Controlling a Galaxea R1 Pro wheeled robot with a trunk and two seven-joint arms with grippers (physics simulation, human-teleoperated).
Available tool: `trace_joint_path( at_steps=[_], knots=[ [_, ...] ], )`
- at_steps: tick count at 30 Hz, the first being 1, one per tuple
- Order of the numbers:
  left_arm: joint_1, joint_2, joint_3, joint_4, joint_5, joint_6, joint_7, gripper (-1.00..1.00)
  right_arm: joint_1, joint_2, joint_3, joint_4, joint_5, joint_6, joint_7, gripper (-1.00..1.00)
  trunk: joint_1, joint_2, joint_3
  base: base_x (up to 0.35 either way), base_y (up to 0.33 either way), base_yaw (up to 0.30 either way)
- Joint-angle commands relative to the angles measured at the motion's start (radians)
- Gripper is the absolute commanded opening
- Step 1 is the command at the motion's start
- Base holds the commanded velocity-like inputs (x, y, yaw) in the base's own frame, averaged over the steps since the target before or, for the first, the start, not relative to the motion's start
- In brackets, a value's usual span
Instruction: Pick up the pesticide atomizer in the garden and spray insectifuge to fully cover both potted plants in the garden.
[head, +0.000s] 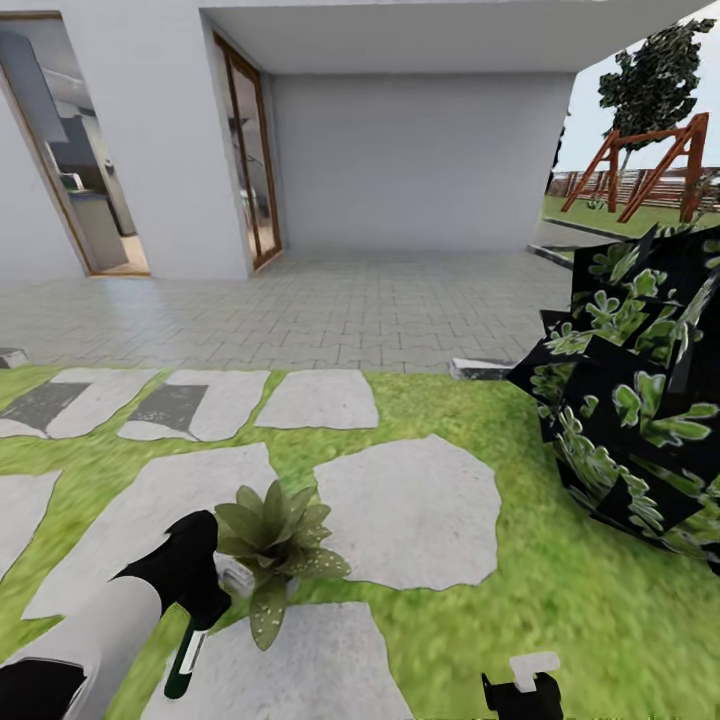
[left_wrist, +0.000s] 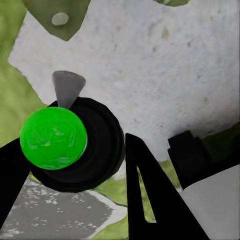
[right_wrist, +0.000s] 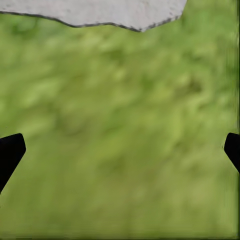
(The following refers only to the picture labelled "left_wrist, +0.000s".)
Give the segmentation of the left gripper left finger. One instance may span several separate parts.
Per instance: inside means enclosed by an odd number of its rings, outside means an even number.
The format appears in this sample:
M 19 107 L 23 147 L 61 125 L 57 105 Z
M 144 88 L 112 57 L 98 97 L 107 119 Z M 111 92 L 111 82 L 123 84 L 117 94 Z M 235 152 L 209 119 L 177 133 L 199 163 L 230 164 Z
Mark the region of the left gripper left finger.
M 20 138 L 0 148 L 0 230 L 30 172 Z

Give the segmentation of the insectifuge atomizer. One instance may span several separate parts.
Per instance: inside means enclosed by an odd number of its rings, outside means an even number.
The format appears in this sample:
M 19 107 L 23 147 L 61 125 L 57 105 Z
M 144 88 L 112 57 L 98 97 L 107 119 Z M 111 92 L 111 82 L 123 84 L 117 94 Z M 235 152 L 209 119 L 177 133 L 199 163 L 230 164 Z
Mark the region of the insectifuge atomizer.
M 83 76 L 59 70 L 52 79 L 57 100 L 25 121 L 22 152 L 44 186 L 66 193 L 96 189 L 126 163 L 122 128 L 106 105 L 78 97 Z

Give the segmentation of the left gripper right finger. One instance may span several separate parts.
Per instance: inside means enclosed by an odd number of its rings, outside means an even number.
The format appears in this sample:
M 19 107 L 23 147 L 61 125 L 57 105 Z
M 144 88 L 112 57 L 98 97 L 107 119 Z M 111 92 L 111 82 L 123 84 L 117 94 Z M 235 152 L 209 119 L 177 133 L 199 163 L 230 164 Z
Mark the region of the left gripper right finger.
M 210 240 L 145 142 L 125 134 L 127 240 Z M 155 222 L 145 220 L 140 171 Z

